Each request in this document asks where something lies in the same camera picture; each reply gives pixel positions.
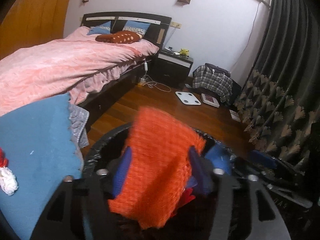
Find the large orange foam net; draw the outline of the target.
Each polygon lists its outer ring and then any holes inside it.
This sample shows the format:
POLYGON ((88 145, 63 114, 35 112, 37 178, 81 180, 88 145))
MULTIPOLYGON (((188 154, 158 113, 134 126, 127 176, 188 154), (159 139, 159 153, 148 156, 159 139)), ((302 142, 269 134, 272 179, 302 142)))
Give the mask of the large orange foam net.
POLYGON ((188 150, 200 153, 206 141, 191 127, 156 108, 142 107, 125 145, 132 160, 111 212, 136 220, 141 228, 161 228, 174 211, 191 177, 188 150))

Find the white tissue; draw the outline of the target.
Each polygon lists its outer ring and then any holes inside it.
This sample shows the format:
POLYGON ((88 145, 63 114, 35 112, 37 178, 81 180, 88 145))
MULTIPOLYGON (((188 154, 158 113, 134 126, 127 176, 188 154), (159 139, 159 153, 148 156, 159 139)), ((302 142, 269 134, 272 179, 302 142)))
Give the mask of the white tissue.
POLYGON ((9 196, 12 196, 18 189, 16 176, 7 167, 0 167, 0 185, 1 189, 9 196))

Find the red plastic bag ball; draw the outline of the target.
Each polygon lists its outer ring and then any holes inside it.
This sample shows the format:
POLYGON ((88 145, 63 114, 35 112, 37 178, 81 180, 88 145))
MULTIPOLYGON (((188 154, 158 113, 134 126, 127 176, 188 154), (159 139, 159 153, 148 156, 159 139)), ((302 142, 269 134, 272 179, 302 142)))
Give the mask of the red plastic bag ball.
POLYGON ((8 159, 5 157, 3 150, 0 148, 0 167, 8 166, 8 159))

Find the blue plastic bag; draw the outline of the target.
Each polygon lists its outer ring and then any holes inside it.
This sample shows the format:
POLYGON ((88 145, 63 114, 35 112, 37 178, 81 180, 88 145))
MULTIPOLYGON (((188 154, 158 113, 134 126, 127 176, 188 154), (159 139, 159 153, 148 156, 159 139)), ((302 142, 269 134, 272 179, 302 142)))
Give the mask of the blue plastic bag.
POLYGON ((231 154, 224 144, 215 143, 204 157, 211 161, 214 168, 220 168, 228 175, 232 175, 231 154))

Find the red fabric pile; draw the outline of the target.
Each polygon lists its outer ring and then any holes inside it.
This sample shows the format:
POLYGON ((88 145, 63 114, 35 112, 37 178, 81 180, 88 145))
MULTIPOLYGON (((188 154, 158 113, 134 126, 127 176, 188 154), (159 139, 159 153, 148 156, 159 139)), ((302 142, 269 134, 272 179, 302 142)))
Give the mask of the red fabric pile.
POLYGON ((170 215, 170 217, 174 217, 177 212, 178 209, 180 209, 181 207, 187 205, 189 202, 193 201, 195 199, 195 195, 193 194, 193 188, 187 188, 184 189, 174 211, 172 212, 172 214, 170 215))

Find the dark patterned curtain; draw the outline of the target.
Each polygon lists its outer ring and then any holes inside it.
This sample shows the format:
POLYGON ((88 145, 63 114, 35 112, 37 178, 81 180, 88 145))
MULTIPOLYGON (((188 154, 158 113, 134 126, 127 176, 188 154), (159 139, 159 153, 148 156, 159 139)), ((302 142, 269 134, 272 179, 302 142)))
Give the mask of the dark patterned curtain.
POLYGON ((272 0, 263 40, 235 102, 255 149, 297 170, 319 121, 319 21, 307 0, 272 0))

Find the red framed scale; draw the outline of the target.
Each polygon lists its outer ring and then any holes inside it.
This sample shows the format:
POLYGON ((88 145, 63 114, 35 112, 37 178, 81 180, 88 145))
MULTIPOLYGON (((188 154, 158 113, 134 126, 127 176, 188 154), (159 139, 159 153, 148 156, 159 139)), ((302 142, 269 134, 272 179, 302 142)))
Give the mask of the red framed scale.
POLYGON ((213 106, 213 107, 216 107, 216 108, 220 107, 220 104, 219 104, 218 100, 216 98, 210 96, 210 95, 202 93, 201 94, 201 99, 202 99, 202 102, 207 104, 207 105, 210 105, 210 106, 213 106))

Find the white bathroom scale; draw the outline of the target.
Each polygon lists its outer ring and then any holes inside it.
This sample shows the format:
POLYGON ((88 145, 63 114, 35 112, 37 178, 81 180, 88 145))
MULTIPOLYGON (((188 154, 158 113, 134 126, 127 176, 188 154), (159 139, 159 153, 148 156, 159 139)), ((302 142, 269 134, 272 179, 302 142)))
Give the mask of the white bathroom scale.
POLYGON ((201 105, 201 102, 192 93, 176 91, 175 94, 179 98, 179 100, 185 105, 194 105, 194 106, 201 105))

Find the blue table cloth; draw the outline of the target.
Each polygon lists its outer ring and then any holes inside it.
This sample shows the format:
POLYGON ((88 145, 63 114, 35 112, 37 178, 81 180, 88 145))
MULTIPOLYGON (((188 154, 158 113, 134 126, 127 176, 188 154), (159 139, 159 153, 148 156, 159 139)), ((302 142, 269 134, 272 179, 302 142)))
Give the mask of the blue table cloth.
POLYGON ((1 212, 20 239, 29 239, 63 178, 81 176, 71 141, 69 94, 36 101, 1 116, 1 149, 18 189, 1 192, 1 212))

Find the plaid cloth pile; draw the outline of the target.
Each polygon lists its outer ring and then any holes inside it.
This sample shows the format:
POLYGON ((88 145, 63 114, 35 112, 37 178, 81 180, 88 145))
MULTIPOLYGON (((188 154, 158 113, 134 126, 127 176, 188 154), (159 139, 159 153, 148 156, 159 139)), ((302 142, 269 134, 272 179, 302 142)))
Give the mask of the plaid cloth pile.
POLYGON ((229 104, 232 96, 233 80, 227 70, 205 63, 193 71, 193 88, 204 88, 220 97, 222 103, 229 104))

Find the black nightstand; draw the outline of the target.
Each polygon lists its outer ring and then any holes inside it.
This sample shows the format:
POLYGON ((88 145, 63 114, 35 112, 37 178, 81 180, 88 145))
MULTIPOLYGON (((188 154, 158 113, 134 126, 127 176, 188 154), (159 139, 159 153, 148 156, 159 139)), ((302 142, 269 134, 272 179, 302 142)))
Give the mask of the black nightstand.
POLYGON ((182 88, 188 78, 193 58, 176 55, 168 50, 161 50, 154 64, 150 67, 149 74, 156 82, 169 87, 182 88))

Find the yellow plush toy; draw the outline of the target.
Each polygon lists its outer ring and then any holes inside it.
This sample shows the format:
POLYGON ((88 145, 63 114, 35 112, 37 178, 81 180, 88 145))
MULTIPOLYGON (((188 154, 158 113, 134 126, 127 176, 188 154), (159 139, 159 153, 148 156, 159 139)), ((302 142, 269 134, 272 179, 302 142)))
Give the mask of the yellow plush toy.
POLYGON ((189 50, 188 49, 181 49, 179 51, 179 54, 180 54, 180 56, 188 57, 189 56, 189 50))

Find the brown dotted pillow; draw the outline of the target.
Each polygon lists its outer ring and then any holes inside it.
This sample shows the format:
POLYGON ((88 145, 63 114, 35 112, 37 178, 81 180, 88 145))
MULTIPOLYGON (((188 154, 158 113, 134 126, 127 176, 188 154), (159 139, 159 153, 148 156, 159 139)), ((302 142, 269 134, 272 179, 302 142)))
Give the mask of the brown dotted pillow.
POLYGON ((143 35, 135 33, 133 31, 119 31, 114 34, 102 34, 98 35, 95 40, 104 43, 116 43, 116 44, 131 44, 138 42, 143 38, 143 35))

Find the right blue pillow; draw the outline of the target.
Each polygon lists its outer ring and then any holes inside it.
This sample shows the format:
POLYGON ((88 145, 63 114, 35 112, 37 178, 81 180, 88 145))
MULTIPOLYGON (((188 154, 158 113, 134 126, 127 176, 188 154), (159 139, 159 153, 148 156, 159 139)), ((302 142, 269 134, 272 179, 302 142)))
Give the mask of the right blue pillow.
POLYGON ((150 23, 145 22, 127 21, 123 27, 123 31, 131 31, 144 36, 150 25, 150 23))

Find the blue pillow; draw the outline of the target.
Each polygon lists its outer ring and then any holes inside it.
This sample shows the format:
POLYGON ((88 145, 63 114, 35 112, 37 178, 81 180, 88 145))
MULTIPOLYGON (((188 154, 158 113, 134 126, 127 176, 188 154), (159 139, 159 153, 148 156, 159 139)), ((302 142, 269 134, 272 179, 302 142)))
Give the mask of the blue pillow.
POLYGON ((150 23, 145 22, 127 21, 123 27, 123 31, 131 31, 144 36, 150 25, 150 23))
POLYGON ((93 34, 108 35, 110 33, 111 33, 111 21, 108 21, 101 25, 90 27, 90 30, 87 33, 87 35, 93 35, 93 34))

